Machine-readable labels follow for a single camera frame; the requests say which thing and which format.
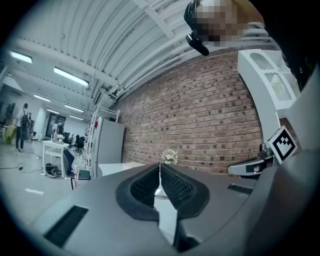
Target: white countertop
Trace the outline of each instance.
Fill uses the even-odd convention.
[[[45,144],[46,146],[57,148],[57,149],[64,149],[69,147],[69,144],[67,143],[60,144],[60,143],[53,142],[52,140],[43,140],[42,143]]]
[[[138,162],[124,162],[124,163],[100,163],[99,168],[102,171],[102,176],[115,174],[128,170],[134,167],[144,166],[143,163]]]

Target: backpack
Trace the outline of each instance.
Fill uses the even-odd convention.
[[[59,124],[58,127],[56,128],[56,133],[57,134],[64,134],[64,127],[62,126],[62,124]]]
[[[29,120],[28,120],[28,113],[25,113],[25,110],[23,110],[23,116],[20,121],[20,126],[22,128],[26,128],[28,126]]]

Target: dark jeans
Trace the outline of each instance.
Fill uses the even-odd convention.
[[[24,148],[24,139],[21,136],[21,127],[16,128],[16,139],[15,139],[15,148],[19,148],[19,139],[20,139],[20,149]]]

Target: flower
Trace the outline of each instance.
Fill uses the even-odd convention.
[[[178,151],[166,149],[160,156],[166,164],[176,164],[178,162]]]

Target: fluorescent light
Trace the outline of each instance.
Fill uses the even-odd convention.
[[[44,101],[46,101],[46,102],[51,102],[50,99],[42,98],[42,97],[40,97],[40,96],[38,96],[38,95],[33,95],[33,96],[36,97],[36,98],[38,98],[38,99],[40,99],[40,100],[44,100]]]
[[[72,109],[72,110],[75,110],[75,111],[79,111],[79,112],[81,112],[81,113],[83,113],[84,111],[83,110],[81,110],[81,109],[77,109],[77,108],[75,108],[75,107],[72,107],[72,106],[68,106],[68,105],[64,105],[66,108],[68,108],[68,109]]]
[[[75,119],[79,119],[79,120],[83,120],[82,118],[75,117],[75,116],[73,116],[73,115],[69,115],[69,117],[71,117],[71,118],[75,118]]]
[[[66,71],[63,71],[60,68],[54,67],[53,71],[55,73],[65,77],[65,78],[71,79],[71,80],[79,83],[80,85],[83,85],[83,86],[88,86],[89,85],[87,81],[85,81],[85,80],[83,80],[81,78],[78,78],[78,77],[74,76],[73,74],[70,74],[70,73],[68,73]]]
[[[59,112],[57,112],[57,111],[53,111],[53,110],[51,110],[51,109],[46,109],[46,110],[48,110],[49,112],[52,112],[52,113],[55,113],[55,114],[58,114],[59,115]]]
[[[18,60],[24,61],[24,62],[28,62],[28,63],[32,63],[32,58],[26,55],[23,55],[21,53],[17,53],[14,51],[10,51],[10,55]]]

